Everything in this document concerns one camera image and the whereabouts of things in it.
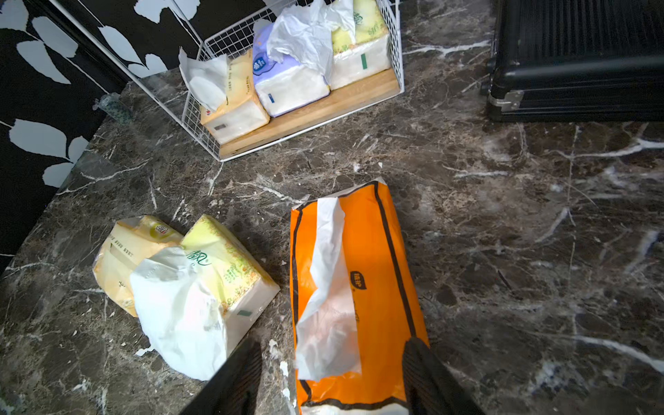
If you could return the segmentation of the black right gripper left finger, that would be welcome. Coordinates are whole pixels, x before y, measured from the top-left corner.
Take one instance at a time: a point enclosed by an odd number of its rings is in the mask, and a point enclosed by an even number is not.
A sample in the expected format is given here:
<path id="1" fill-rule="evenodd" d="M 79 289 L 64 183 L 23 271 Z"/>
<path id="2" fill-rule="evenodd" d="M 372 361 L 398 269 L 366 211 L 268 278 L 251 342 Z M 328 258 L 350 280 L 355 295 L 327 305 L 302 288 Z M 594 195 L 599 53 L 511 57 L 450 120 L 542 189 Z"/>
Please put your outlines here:
<path id="1" fill-rule="evenodd" d="M 180 414 L 254 414 L 261 376 L 260 342 L 248 338 Z"/>

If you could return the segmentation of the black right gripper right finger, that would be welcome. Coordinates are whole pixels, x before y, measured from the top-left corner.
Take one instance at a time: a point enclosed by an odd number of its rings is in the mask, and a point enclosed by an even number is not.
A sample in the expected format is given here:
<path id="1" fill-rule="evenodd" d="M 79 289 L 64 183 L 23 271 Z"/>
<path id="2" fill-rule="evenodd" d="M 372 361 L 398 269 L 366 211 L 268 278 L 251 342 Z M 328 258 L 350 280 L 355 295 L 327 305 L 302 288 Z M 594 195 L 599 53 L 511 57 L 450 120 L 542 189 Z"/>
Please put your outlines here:
<path id="1" fill-rule="evenodd" d="M 418 337 L 412 337 L 406 342 L 402 372 L 408 413 L 485 414 L 450 370 Z"/>

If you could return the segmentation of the orange tissue pack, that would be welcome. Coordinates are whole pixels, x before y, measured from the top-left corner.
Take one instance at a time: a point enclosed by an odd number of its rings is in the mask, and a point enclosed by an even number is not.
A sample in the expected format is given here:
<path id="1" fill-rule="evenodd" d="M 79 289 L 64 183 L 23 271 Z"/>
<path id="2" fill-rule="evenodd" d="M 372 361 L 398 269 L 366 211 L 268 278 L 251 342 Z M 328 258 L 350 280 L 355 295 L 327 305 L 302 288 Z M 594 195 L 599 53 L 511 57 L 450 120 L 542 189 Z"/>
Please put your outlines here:
<path id="1" fill-rule="evenodd" d="M 306 202 L 290 224 L 301 413 L 407 413 L 402 355 L 427 333 L 388 186 Z"/>

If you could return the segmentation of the pale yellow tissue pack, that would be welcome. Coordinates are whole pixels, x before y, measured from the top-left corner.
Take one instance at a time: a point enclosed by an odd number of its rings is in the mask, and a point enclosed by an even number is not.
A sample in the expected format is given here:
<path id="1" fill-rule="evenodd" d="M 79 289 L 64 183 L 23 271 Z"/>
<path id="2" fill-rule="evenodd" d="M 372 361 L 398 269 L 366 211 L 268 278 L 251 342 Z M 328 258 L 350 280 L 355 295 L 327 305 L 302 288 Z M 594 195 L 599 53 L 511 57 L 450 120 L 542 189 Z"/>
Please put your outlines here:
<path id="1" fill-rule="evenodd" d="M 138 265 L 165 247 L 174 247 L 183 235 L 154 216 L 117 221 L 93 264 L 99 287 L 121 309 L 135 317 L 130 276 Z"/>

